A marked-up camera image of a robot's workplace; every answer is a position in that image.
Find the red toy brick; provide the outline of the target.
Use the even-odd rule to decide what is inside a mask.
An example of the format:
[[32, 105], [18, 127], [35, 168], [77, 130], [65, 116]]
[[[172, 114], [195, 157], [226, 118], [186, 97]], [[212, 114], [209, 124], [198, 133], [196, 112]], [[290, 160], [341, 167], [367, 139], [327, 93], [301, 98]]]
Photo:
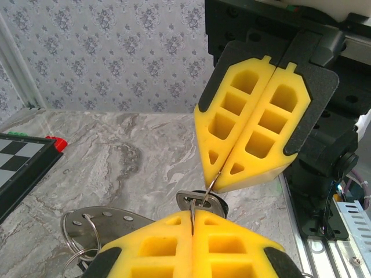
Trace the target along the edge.
[[54, 140], [54, 147], [57, 151], [62, 153], [64, 149], [67, 147], [68, 142], [61, 138], [61, 137], [55, 137], [55, 136], [46, 136], [47, 139]]

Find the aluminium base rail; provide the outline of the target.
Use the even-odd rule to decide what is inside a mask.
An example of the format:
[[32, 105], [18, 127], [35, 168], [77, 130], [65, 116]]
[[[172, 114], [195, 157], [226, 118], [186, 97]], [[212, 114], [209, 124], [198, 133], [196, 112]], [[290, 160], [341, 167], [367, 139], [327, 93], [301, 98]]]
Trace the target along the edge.
[[326, 242], [316, 239], [303, 239], [294, 216], [291, 194], [284, 176], [279, 176], [285, 203], [288, 209], [290, 224], [294, 233], [301, 270], [305, 278], [349, 278], [344, 262], [341, 260], [337, 242]]

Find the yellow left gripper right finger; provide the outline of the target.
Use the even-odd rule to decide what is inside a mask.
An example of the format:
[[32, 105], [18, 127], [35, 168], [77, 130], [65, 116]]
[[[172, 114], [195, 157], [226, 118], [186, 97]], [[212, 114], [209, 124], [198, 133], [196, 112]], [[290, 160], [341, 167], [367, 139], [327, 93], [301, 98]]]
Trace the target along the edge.
[[195, 211], [192, 247], [192, 278], [301, 278], [279, 243], [208, 211]]

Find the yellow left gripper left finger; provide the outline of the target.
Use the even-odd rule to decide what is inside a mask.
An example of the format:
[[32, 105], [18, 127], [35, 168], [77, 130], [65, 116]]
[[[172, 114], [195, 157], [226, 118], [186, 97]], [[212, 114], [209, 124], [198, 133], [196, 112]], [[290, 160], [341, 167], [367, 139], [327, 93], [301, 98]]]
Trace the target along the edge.
[[190, 212], [176, 212], [105, 244], [83, 278], [192, 278]]

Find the silver key black head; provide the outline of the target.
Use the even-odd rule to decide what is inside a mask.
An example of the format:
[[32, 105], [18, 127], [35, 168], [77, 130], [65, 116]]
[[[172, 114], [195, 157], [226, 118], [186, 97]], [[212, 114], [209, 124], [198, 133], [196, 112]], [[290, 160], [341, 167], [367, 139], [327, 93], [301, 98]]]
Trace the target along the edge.
[[180, 210], [190, 210], [191, 221], [195, 219], [195, 210], [205, 210], [216, 214], [219, 217], [227, 218], [228, 204], [214, 193], [209, 193], [203, 202], [206, 191], [178, 191], [176, 193], [176, 202]]

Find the black grey chessboard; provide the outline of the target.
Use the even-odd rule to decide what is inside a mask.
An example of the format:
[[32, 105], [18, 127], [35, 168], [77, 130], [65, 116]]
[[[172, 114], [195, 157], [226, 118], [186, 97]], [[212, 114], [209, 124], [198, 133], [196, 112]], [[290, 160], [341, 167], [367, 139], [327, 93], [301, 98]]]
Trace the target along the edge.
[[62, 156], [46, 137], [0, 133], [0, 224]]

